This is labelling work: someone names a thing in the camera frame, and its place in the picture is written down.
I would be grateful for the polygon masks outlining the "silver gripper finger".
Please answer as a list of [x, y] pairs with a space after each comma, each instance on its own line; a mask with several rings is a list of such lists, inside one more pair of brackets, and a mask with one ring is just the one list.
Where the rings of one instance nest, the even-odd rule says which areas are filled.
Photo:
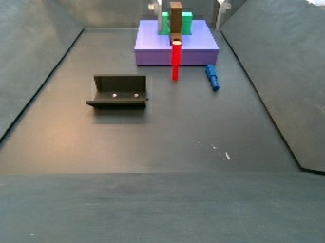
[[231, 8], [230, 0], [216, 0], [218, 8], [216, 8], [216, 17], [215, 17], [215, 29], [219, 29], [222, 15]]
[[158, 16], [158, 31], [163, 30], [163, 0], [151, 0], [148, 9], [155, 12]]

